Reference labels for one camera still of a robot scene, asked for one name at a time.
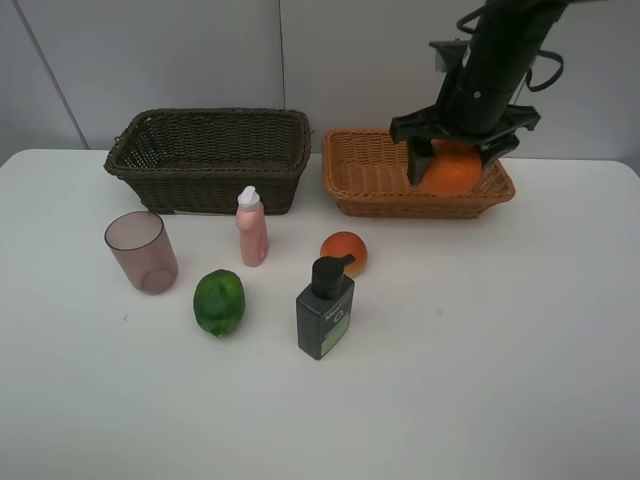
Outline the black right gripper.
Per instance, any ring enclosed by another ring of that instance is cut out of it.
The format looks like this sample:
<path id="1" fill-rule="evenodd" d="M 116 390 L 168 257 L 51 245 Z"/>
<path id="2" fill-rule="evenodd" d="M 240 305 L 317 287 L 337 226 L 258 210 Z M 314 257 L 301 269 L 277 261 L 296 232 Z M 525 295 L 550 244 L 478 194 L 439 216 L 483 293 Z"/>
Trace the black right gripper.
<path id="1" fill-rule="evenodd" d="M 541 116 L 531 106 L 511 104 L 511 96 L 509 90 L 454 87 L 441 92 L 435 104 L 393 118 L 389 127 L 393 142 L 407 141 L 410 185 L 418 186 L 434 161 L 433 139 L 481 145 L 482 173 L 514 151 L 519 139 L 513 132 L 534 130 Z"/>

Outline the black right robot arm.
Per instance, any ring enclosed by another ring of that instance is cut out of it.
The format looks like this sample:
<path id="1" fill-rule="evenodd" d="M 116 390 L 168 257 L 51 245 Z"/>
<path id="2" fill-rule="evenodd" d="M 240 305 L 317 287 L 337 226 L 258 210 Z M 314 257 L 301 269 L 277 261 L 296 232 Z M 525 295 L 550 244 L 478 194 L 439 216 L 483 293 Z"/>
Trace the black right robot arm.
<path id="1" fill-rule="evenodd" d="M 433 41 L 436 62 L 445 78 L 434 105 L 392 119 L 394 143 L 407 145 L 407 177 L 416 186 L 435 161 L 434 143 L 448 140 L 477 149 L 483 167 L 519 145 L 516 132 L 532 131 L 540 115 L 532 106 L 511 99 L 520 84 L 532 92 L 552 86 L 563 74 L 532 84 L 532 65 L 539 58 L 564 62 L 542 44 L 561 18 L 566 1 L 488 1 L 460 19 L 467 40 Z"/>

